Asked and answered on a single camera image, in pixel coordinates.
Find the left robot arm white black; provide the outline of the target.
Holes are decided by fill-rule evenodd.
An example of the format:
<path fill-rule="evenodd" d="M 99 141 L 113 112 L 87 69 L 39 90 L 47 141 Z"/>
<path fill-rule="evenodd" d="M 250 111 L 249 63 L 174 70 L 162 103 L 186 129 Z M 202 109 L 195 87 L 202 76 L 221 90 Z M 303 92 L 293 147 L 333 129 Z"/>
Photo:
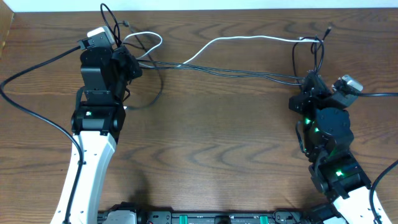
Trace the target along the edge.
<path fill-rule="evenodd" d="M 126 117 L 127 85 L 142 75 L 125 46 L 93 47 L 80 60 L 84 86 L 78 90 L 71 118 L 77 144 L 52 223 L 97 222 L 106 170 Z"/>

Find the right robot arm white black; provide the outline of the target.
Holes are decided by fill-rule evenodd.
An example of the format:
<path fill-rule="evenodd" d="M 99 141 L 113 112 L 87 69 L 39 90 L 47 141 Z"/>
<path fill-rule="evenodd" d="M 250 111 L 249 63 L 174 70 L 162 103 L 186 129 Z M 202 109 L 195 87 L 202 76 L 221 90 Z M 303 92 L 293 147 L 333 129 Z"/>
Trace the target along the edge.
<path fill-rule="evenodd" d="M 354 140 L 347 108 L 363 95 L 363 86 L 344 75 L 328 88 L 314 71 L 305 77 L 289 109 L 301 114 L 295 130 L 308 170 L 328 202 L 305 212 L 302 223 L 390 223 L 371 182 L 350 151 Z"/>

